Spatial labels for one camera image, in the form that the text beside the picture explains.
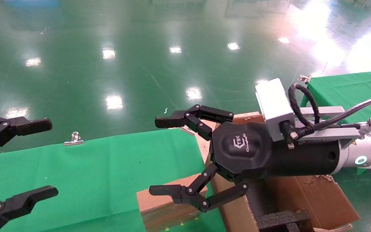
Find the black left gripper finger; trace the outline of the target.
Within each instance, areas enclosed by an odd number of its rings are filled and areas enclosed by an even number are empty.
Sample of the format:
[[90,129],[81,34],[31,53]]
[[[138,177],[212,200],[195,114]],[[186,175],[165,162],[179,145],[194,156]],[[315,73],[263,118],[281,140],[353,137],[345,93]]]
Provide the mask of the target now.
[[58,195],[58,189],[44,186],[0,201],[0,229],[11,220],[28,215],[35,204]]
[[21,116],[5,119],[0,117],[0,147],[3,147],[15,136],[26,136],[52,129],[50,119],[28,120]]

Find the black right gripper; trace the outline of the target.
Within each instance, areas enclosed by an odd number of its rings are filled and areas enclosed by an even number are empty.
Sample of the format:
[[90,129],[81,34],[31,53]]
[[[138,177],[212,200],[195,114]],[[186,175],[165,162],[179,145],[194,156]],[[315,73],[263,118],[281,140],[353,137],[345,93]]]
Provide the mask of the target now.
[[[246,194],[244,182],[205,198],[200,191],[216,173],[228,181],[246,178],[328,175],[336,170],[338,141],[295,141],[290,149],[284,140],[273,141],[264,123],[234,124],[234,113],[196,104],[176,110],[171,116],[156,117],[157,128],[187,126],[205,140],[211,140],[210,164],[188,187],[153,185],[153,196],[170,196],[174,204],[190,204],[201,212],[219,208]],[[214,131],[202,122],[220,123]]]

